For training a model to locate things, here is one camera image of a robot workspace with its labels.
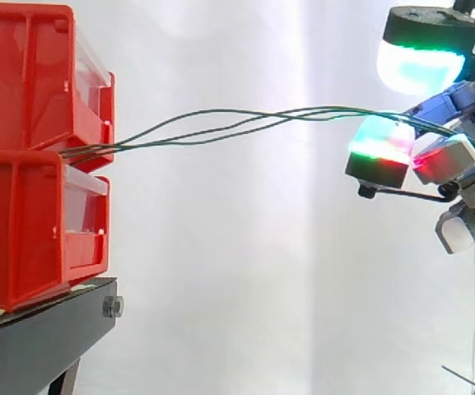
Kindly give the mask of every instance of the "green wire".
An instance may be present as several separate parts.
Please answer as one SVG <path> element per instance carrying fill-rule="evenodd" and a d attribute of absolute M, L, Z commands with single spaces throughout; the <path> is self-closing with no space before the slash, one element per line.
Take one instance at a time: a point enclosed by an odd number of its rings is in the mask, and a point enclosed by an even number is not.
<path fill-rule="evenodd" d="M 308 110 L 318 110 L 314 111 L 311 113 L 306 113 L 302 115 L 289 115 L 289 114 L 294 114 L 302 111 L 308 111 Z M 193 117 L 196 115 L 202 115 L 202 114 L 216 114 L 216 113 L 230 113 L 230 114 L 246 114 L 246 115 L 254 115 L 253 118 L 249 118 L 243 121 L 239 121 L 237 123 L 233 123 L 232 125 L 222 127 L 222 128 L 213 128 L 213 129 L 208 129 L 208 130 L 203 130 L 200 132 L 192 132 L 192 133 L 187 133 L 184 135 L 176 136 L 176 137 L 168 137 L 165 139 L 161 140 L 156 140 L 153 142 L 147 142 L 143 144 L 136 144 L 136 145 L 125 145 L 127 142 L 132 142 L 140 137 L 146 136 L 149 133 L 155 132 L 156 130 L 163 128 L 164 126 L 177 122 L 181 119 L 186 119 L 189 117 Z M 341 114 L 333 117 L 327 117 L 327 118 L 310 118 L 315 115 L 320 115 L 320 114 L 334 114 L 334 113 L 350 113 L 350 114 Z M 348 118 L 348 117 L 360 117 L 360 116 L 368 116 L 368 115 L 376 115 L 380 116 L 382 118 L 386 119 L 391 119 L 395 122 L 401 122 L 408 124 L 414 128 L 420 128 L 426 132 L 435 132 L 437 134 L 440 134 L 441 136 L 445 137 L 450 137 L 455 134 L 454 131 L 441 127 L 440 125 L 437 125 L 435 123 L 431 123 L 429 121 L 419 119 L 419 118 L 414 118 L 413 116 L 406 115 L 406 114 L 396 114 L 396 113 L 385 113 L 385 112 L 378 112 L 378 111 L 372 111 L 368 109 L 358 109 L 358 108 L 352 108 L 352 107 L 344 107 L 344 106 L 322 106 L 322 107 L 306 107 L 302 109 L 291 109 L 287 111 L 282 111 L 278 113 L 264 113 L 260 111 L 249 111 L 249 110 L 241 110 L 241 109 L 207 109 L 207 110 L 200 110 L 200 111 L 194 111 L 191 113 L 187 114 L 182 114 L 177 117 L 173 117 L 171 119 L 168 119 L 162 123 L 158 123 L 156 126 L 147 129 L 144 132 L 141 132 L 137 135 L 131 136 L 127 139 L 122 140 L 121 142 L 117 142 L 115 144 L 95 144 L 95 145 L 89 145 L 89 146 L 82 146 L 82 147 L 76 147 L 76 148 L 69 148 L 65 151 L 62 151 L 62 155 L 64 157 L 70 158 L 74 156 L 87 156 L 86 159 L 83 159 L 81 161 L 89 160 L 92 159 L 93 157 L 96 156 L 101 156 L 101 155 L 107 155 L 110 153 L 117 153 L 117 152 L 123 152 L 123 151 L 130 151 L 132 149 L 138 149 L 142 147 L 151 147 L 151 146 L 196 146 L 196 145 L 202 145 L 202 144 L 208 144 L 212 142 L 219 142 L 222 140 L 226 140 L 228 138 L 233 138 L 233 137 L 238 137 L 238 136 L 243 136 L 246 134 L 250 134 L 253 132 L 258 132 L 267 128 L 272 128 L 277 125 L 280 125 L 285 122 L 293 121 L 293 120 L 300 120 L 300 121 L 315 121 L 315 122 L 323 122 L 323 121 L 330 121 L 334 119 L 343 119 L 343 118 Z M 282 121 L 278 121 L 275 123 L 270 123 L 269 125 L 262 126 L 260 128 L 253 128 L 250 130 L 246 130 L 243 132 L 237 132 L 237 133 L 232 133 L 229 135 L 225 135 L 222 137 L 214 137 L 211 139 L 203 140 L 203 141 L 197 141 L 197 142 L 178 142 L 178 140 L 183 140 L 185 138 L 189 137 L 196 137 L 196 136 L 202 136 L 206 135 L 209 133 L 214 133 L 214 132 L 223 132 L 225 130 L 230 130 L 232 128 L 238 128 L 239 126 L 242 126 L 246 123 L 250 123 L 253 121 L 261 120 L 261 119 L 266 119 L 266 118 L 281 118 Z"/>

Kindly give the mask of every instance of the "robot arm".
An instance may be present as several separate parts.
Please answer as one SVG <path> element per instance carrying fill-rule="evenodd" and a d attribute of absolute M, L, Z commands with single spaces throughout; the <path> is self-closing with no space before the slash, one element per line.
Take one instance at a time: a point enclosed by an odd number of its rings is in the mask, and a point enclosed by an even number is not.
<path fill-rule="evenodd" d="M 467 14 L 475 8 L 475 0 L 457 0 L 453 10 L 444 11 L 434 7 L 426 7 L 421 11 L 419 7 L 405 10 L 404 7 L 398 8 L 399 10 L 391 10 L 389 14 L 388 27 L 391 26 L 391 33 L 386 29 L 384 35 L 388 43 L 394 44 L 391 41 L 398 39 L 405 44 L 411 43 L 414 35 L 419 35 L 426 41 L 428 35 L 422 36 L 422 31 L 436 30 L 440 35 L 445 35 L 445 38 L 435 39 L 436 43 L 445 42 L 453 49 L 461 48 L 466 56 L 467 66 L 464 66 L 457 82 L 404 112 L 417 119 L 446 126 L 455 132 L 452 137 L 440 137 L 412 157 L 411 164 L 424 184 L 453 185 L 458 188 L 461 201 L 444 213 L 435 226 L 435 232 L 447 252 L 457 253 L 475 242 L 475 45 L 473 50 L 470 47 L 470 43 L 475 41 L 475 20 L 466 19 L 471 18 Z M 457 16 L 453 20 L 455 13 L 462 14 L 462 17 Z M 455 32 L 454 23 L 462 24 L 460 27 L 468 32 L 468 36 L 456 38 L 458 43 L 451 42 L 451 36 Z M 424 45 L 421 46 L 422 49 L 428 49 L 431 44 L 424 42 L 421 45 Z M 422 129 L 414 131 L 415 139 L 425 134 L 426 131 Z M 346 170 L 347 174 L 359 179 L 361 196 L 372 198 L 375 192 L 383 188 L 387 188 L 384 189 L 386 191 L 389 191 L 388 187 L 401 188 L 407 166 L 404 168 L 403 165 L 393 164 L 388 160 L 379 165 L 374 160 L 369 165 L 363 163 L 351 153 Z M 385 172 L 393 175 L 382 175 Z"/>

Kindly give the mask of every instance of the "robotic hand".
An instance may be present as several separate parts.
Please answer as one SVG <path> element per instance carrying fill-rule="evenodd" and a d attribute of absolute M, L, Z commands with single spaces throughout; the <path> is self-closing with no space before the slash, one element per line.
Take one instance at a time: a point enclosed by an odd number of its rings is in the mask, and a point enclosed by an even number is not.
<path fill-rule="evenodd" d="M 457 0 L 453 9 L 391 9 L 382 48 L 397 45 L 400 50 L 413 49 L 422 56 L 431 56 L 431 59 L 421 60 L 420 67 L 409 76 L 386 72 L 382 79 L 388 85 L 392 81 L 400 81 L 403 86 L 416 88 L 422 87 L 422 84 L 429 87 L 428 81 L 449 85 L 437 86 L 442 87 L 441 93 L 403 114 L 446 126 L 454 131 L 454 135 L 438 138 L 414 157 L 410 155 L 412 146 L 405 150 L 403 146 L 397 148 L 396 155 L 386 157 L 367 155 L 367 152 L 360 155 L 359 150 L 351 149 L 346 169 L 347 174 L 359 179 L 359 194 L 365 198 L 373 198 L 379 191 L 389 192 L 389 187 L 400 189 L 409 165 L 424 184 L 439 185 L 439 191 L 453 191 L 455 197 L 458 192 L 462 200 L 444 213 L 435 227 L 448 253 L 461 252 L 475 242 L 475 19 L 469 15 L 474 8 L 475 0 Z M 461 57 L 461 68 L 457 73 L 452 67 L 444 65 L 448 53 Z M 409 58 L 409 64 L 398 65 L 398 70 L 412 70 L 413 64 L 414 61 Z M 398 125 L 393 125 L 394 131 L 382 133 L 382 126 L 386 128 L 389 122 L 385 120 L 380 125 L 372 123 L 373 129 L 378 129 L 374 130 L 377 138 L 386 139 L 384 143 L 387 146 L 396 145 L 396 141 L 406 142 L 408 138 L 413 143 L 426 134 L 424 128 L 415 128 L 409 131 L 412 134 L 407 137 L 408 131 L 401 130 Z M 357 137 L 363 134 L 367 140 L 367 131 L 362 129 L 366 129 L 370 121 L 365 123 Z M 409 155 L 407 159 L 410 160 L 400 160 L 404 154 Z"/>

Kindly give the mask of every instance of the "black cylindrical cap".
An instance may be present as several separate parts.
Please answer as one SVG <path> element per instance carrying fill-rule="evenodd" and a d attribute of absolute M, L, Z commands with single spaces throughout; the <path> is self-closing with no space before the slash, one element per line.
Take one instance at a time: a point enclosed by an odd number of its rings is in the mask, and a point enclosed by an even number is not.
<path fill-rule="evenodd" d="M 403 163 L 391 160 L 370 158 L 351 152 L 345 174 L 367 183 L 384 185 L 385 187 L 401 188 L 407 168 Z"/>
<path fill-rule="evenodd" d="M 475 19 L 443 7 L 393 7 L 384 41 L 407 48 L 469 55 L 475 46 Z"/>

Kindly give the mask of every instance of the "green led light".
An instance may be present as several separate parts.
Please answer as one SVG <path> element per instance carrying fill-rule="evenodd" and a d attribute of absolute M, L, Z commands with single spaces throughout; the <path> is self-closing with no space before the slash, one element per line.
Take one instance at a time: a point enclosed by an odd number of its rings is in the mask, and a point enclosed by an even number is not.
<path fill-rule="evenodd" d="M 451 86 L 462 71 L 463 55 L 404 48 L 382 41 L 378 73 L 394 91 L 432 96 Z"/>
<path fill-rule="evenodd" d="M 372 115 L 361 124 L 349 145 L 349 151 L 371 159 L 391 160 L 408 165 L 414 142 L 414 128 Z"/>

